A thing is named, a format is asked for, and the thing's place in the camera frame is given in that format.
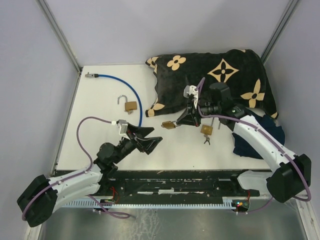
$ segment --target white wall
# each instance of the white wall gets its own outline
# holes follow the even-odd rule
[[[47,0],[80,65],[266,47],[289,0]]]
[[[320,221],[320,1],[303,0],[265,67],[286,145],[312,161],[312,205]]]
[[[17,198],[50,171],[77,73],[36,1],[2,1],[0,33],[0,239],[20,240]]]

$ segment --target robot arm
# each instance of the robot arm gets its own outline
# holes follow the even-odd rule
[[[250,115],[247,109],[232,100],[229,87],[222,83],[210,86],[211,101],[199,106],[200,92],[195,86],[187,86],[184,96],[188,98],[187,107],[174,122],[165,122],[168,129],[181,125],[199,127],[202,118],[219,118],[234,133],[245,139],[267,162],[271,172],[242,171],[236,179],[243,189],[270,193],[277,201],[284,203],[311,184],[311,160],[305,155],[297,156],[274,139]]]
[[[31,182],[17,200],[30,227],[42,224],[63,205],[108,186],[110,176],[118,169],[117,163],[135,149],[149,155],[162,140],[145,138],[153,127],[137,127],[125,120],[119,120],[117,125],[122,136],[119,144],[102,144],[97,159],[87,167],[58,177],[40,175]]]

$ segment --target dark blue fabric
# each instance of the dark blue fabric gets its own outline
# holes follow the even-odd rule
[[[274,123],[274,120],[268,115],[264,115],[262,117],[262,116],[255,114],[254,112],[251,112],[251,113],[255,117],[255,119],[258,121],[258,123],[269,134],[271,134],[282,145],[285,144],[285,132],[283,131],[281,126],[276,126],[276,124]],[[232,133],[232,135],[234,137],[234,149],[233,149],[234,154],[237,154],[241,157],[263,159],[259,155],[259,153],[257,153],[257,151],[254,150],[254,148],[249,143],[247,143],[246,140],[244,140],[242,137],[240,137],[236,133]]]

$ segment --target beige flower pattern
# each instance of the beige flower pattern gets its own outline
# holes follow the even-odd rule
[[[216,66],[215,69],[208,72],[208,75],[215,77],[215,79],[219,83],[225,83],[233,74],[235,74],[238,71],[238,69],[232,67],[229,63],[226,62],[226,60],[222,58],[219,65]]]
[[[273,119],[275,119],[277,116],[278,116],[278,112],[277,112],[277,111],[276,111],[274,114],[271,115],[271,117],[272,117]]]
[[[264,99],[265,93],[260,92],[260,89],[261,89],[261,82],[260,82],[260,79],[258,79],[255,82],[253,92],[247,92],[247,93],[241,95],[241,97],[243,99],[249,100],[249,107],[250,108],[256,107],[257,100],[262,101]]]
[[[151,108],[148,110],[148,117],[154,117],[155,116],[155,111],[163,109],[165,105],[161,103],[157,103],[158,98],[154,101],[154,104],[151,106]]]
[[[154,56],[154,57],[151,57],[151,58],[149,58],[146,62],[149,64],[149,66],[151,67],[151,68],[156,68],[157,67],[157,65],[156,65],[156,60],[158,59],[159,57],[158,56]]]
[[[180,55],[176,55],[173,57],[173,60],[168,61],[167,67],[172,68],[173,71],[178,70],[180,64],[183,64],[187,59],[185,57],[181,57]]]
[[[154,72],[155,74],[157,74],[157,70],[158,70],[158,64],[155,65],[155,68],[154,68],[153,72]]]

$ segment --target white tabletop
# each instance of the white tabletop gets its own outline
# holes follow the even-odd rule
[[[240,157],[233,153],[232,132],[223,124],[218,130],[219,121],[215,119],[211,145],[204,144],[205,138],[200,133],[201,127],[180,126],[167,130],[161,127],[164,121],[176,120],[182,112],[145,117],[145,110],[155,101],[154,89],[156,77],[153,69],[143,64],[135,65],[97,65],[85,66],[72,107],[63,145],[58,158],[57,170],[76,170],[89,164],[88,157],[80,149],[76,139],[79,122],[88,116],[109,121],[127,120],[137,126],[139,109],[132,114],[124,112],[125,100],[117,98],[126,95],[128,101],[137,101],[134,93],[123,83],[105,77],[85,78],[85,74],[105,74],[123,79],[133,86],[142,102],[142,127],[154,127],[150,137],[163,137],[155,150],[147,155],[134,150],[119,164],[119,170],[239,170],[268,169],[265,161],[250,157]],[[211,119],[203,119],[203,124],[210,125]],[[85,121],[79,134],[81,143],[93,159],[99,147],[110,142],[117,145],[121,137],[118,128],[94,119]]]

